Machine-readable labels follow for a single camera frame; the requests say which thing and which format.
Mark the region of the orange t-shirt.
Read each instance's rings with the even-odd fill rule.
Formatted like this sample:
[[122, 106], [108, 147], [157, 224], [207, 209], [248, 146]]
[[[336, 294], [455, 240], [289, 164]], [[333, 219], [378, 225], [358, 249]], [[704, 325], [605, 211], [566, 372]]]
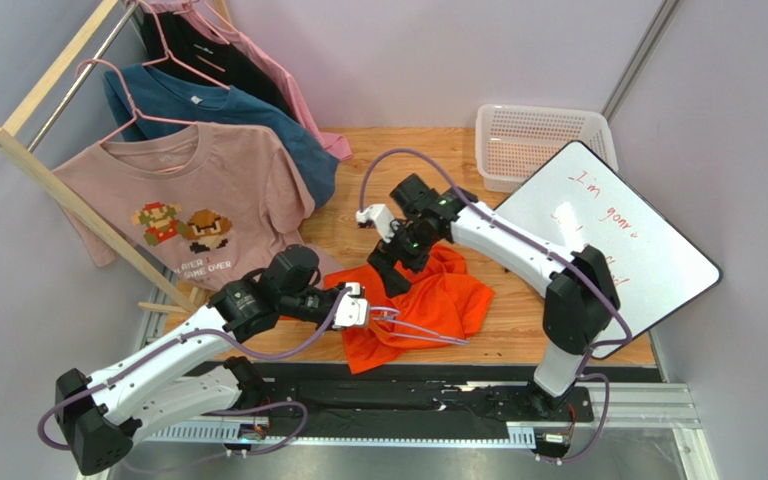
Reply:
[[[310, 248], [320, 257], [324, 275], [321, 286], [358, 282], [365, 288], [371, 308], [395, 308], [404, 321], [467, 341], [481, 330], [495, 296], [490, 286], [469, 272], [466, 255], [453, 246], [434, 246], [425, 269], [419, 273], [399, 267], [397, 270], [412, 283], [412, 288], [395, 298], [386, 296], [380, 277], [370, 265], [345, 268], [320, 246], [312, 244]], [[351, 373], [371, 371], [409, 352], [456, 346], [397, 338], [388, 335], [387, 330], [388, 325], [372, 319], [365, 328], [340, 332]]]

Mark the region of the light blue wire hanger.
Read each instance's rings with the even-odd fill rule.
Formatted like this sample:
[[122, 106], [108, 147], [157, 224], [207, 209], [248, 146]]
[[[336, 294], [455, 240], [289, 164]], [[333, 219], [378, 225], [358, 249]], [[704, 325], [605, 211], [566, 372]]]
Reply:
[[388, 325], [387, 334], [393, 337], [457, 346], [469, 344], [465, 339], [444, 335], [404, 321], [400, 318], [400, 311], [395, 308], [374, 306], [370, 309], [370, 314], [376, 323]]

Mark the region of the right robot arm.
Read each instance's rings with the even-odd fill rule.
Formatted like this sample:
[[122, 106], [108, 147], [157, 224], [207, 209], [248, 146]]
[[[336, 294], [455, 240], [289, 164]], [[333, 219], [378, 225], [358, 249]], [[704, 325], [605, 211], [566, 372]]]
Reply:
[[597, 336], [617, 318], [620, 298], [605, 255], [556, 245], [502, 218], [456, 186], [443, 193], [412, 174], [390, 193], [402, 212], [384, 204], [360, 205], [355, 219], [380, 237], [368, 257], [389, 297], [407, 293], [405, 271], [425, 269], [434, 245], [447, 241], [476, 251], [524, 280], [544, 300], [542, 325], [549, 344], [532, 384], [540, 395], [563, 398], [581, 375]]

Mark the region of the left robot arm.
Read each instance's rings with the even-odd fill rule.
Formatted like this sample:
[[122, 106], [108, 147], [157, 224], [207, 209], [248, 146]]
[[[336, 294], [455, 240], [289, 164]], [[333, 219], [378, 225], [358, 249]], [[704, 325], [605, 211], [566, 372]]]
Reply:
[[84, 475], [121, 461], [155, 432], [192, 417], [259, 409], [262, 385], [245, 347], [281, 317], [316, 324], [310, 339], [276, 354], [291, 357], [330, 329], [363, 326], [369, 304], [363, 287], [315, 283], [317, 254], [302, 245], [278, 253], [265, 267], [225, 284], [183, 325], [118, 363], [89, 375], [76, 368], [59, 376], [55, 404], [38, 424], [48, 446], [72, 454]]

